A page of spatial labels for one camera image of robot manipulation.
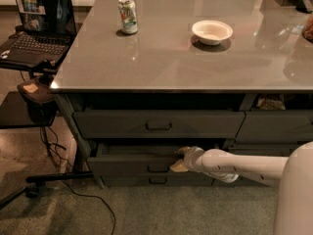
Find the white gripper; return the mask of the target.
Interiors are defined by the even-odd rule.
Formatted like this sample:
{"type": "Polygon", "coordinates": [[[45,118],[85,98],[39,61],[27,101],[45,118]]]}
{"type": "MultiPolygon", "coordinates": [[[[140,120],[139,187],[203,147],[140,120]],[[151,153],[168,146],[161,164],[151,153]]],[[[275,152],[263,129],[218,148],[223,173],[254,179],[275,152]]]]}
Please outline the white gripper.
{"type": "Polygon", "coordinates": [[[170,166],[173,172],[203,172],[202,169],[202,156],[204,150],[199,147],[181,147],[176,151],[179,156],[184,156],[183,161],[178,160],[170,166]]]}

